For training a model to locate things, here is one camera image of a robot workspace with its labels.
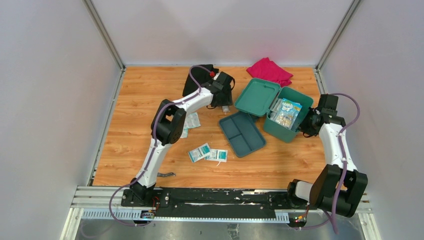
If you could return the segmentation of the teal medicine box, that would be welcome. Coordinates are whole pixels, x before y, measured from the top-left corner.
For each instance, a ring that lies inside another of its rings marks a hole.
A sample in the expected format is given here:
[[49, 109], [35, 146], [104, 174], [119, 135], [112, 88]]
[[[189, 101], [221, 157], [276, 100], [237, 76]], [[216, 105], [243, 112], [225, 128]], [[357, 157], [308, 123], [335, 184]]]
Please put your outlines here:
[[[283, 98], [302, 106], [291, 129], [274, 122], [278, 105]], [[236, 100], [235, 107], [241, 112], [257, 117], [266, 117], [263, 126], [264, 131], [285, 143], [290, 143], [298, 134], [298, 127], [313, 103], [314, 100], [311, 97], [288, 86], [281, 87], [274, 82], [253, 78]]]

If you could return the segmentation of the light blue mask packet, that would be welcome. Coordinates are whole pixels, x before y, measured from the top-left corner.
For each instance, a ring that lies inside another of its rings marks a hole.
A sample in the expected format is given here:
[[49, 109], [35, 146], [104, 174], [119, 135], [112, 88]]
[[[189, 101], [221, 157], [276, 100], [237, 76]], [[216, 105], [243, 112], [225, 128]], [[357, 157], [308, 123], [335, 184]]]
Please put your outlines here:
[[287, 129], [291, 129], [301, 109], [302, 105], [300, 103], [282, 98], [280, 104], [277, 106], [278, 111], [273, 121]]

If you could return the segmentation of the teal white sachet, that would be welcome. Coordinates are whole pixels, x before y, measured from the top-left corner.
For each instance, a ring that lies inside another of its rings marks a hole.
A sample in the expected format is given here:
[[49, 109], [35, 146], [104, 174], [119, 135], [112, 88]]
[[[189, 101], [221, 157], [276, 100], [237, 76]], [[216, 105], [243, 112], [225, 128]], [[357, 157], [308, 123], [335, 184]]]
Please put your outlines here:
[[225, 149], [211, 149], [210, 154], [205, 157], [207, 161], [224, 162], [228, 159], [228, 151]]
[[188, 152], [189, 159], [195, 163], [201, 159], [208, 157], [211, 154], [211, 148], [208, 143], [205, 143], [194, 150]]

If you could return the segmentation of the small white blue bottle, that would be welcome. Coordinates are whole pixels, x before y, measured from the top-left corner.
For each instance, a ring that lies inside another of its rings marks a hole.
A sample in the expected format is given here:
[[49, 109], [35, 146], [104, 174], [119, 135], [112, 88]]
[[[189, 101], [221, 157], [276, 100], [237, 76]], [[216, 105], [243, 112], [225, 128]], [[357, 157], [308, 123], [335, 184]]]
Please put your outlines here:
[[224, 105], [224, 106], [222, 106], [221, 107], [222, 108], [222, 112], [225, 114], [225, 115], [227, 115], [227, 114], [229, 114], [231, 111], [230, 111], [230, 107], [228, 106], [228, 105]]

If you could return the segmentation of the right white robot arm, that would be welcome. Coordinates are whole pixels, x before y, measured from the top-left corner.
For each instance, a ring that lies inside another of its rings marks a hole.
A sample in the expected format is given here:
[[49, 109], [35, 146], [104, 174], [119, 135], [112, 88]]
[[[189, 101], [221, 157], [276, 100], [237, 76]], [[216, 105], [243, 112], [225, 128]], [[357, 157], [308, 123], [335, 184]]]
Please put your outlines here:
[[[339, 97], [351, 100], [356, 116], [350, 121], [338, 115]], [[350, 218], [356, 212], [368, 185], [368, 177], [358, 170], [347, 144], [347, 129], [360, 116], [358, 102], [345, 93], [322, 94], [317, 107], [309, 108], [298, 130], [304, 137], [319, 137], [324, 147], [325, 163], [315, 182], [294, 179], [287, 187], [286, 204], [298, 209], [303, 204]]]

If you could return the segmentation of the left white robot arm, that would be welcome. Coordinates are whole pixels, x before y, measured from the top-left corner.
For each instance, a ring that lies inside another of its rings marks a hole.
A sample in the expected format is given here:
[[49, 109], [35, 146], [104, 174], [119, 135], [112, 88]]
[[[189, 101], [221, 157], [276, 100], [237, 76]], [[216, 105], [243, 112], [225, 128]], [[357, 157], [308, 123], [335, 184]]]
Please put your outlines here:
[[198, 109], [230, 106], [235, 80], [221, 71], [207, 71], [200, 80], [189, 73], [182, 94], [177, 100], [164, 99], [151, 123], [151, 141], [143, 165], [129, 188], [140, 206], [149, 206], [154, 197], [159, 168], [173, 144], [182, 136], [188, 115]]

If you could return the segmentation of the dark teal divided tray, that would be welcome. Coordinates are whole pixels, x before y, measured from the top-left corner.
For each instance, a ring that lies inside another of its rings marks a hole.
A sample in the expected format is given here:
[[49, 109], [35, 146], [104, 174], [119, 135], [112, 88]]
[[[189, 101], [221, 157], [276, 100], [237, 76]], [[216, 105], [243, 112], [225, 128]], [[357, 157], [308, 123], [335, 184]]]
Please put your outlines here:
[[267, 142], [256, 126], [256, 116], [238, 111], [219, 120], [218, 124], [232, 150], [243, 158], [261, 148]]

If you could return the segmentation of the pink folded cloth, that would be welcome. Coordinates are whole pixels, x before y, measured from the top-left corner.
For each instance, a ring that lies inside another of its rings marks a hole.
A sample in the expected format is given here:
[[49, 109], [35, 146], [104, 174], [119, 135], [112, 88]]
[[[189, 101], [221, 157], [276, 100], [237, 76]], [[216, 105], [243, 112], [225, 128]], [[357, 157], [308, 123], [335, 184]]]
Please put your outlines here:
[[281, 87], [289, 86], [292, 83], [291, 78], [294, 76], [268, 57], [258, 60], [252, 66], [248, 67], [246, 71], [252, 78], [277, 83]]

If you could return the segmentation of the bandage strips pack lower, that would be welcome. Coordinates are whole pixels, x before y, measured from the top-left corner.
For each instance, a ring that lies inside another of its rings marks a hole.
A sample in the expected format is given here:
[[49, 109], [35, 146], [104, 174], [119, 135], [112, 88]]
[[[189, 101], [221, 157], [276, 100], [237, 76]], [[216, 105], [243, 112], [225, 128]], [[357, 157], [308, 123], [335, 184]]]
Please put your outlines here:
[[189, 129], [188, 128], [184, 128], [183, 130], [182, 130], [182, 133], [181, 133], [181, 138], [187, 138], [188, 137], [188, 132], [189, 132]]

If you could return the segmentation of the black handled scissors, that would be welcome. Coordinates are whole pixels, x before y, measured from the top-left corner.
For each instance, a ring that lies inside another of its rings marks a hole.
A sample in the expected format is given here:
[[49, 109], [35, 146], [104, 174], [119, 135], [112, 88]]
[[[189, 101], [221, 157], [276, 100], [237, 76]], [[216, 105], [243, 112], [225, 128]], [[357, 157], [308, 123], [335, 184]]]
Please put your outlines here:
[[167, 177], [175, 177], [176, 174], [174, 172], [168, 172], [168, 173], [157, 173], [157, 177], [159, 178], [167, 178]]

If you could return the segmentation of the black metal base rail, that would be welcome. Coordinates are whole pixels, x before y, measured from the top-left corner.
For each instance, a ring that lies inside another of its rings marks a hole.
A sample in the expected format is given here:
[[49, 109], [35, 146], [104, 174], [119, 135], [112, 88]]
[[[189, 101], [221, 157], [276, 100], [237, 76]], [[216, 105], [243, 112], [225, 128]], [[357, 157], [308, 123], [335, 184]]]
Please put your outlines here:
[[146, 203], [128, 188], [79, 186], [64, 229], [109, 220], [141, 227], [157, 222], [279, 223], [296, 229], [329, 223], [330, 212], [302, 200], [289, 200], [286, 189], [156, 187]]

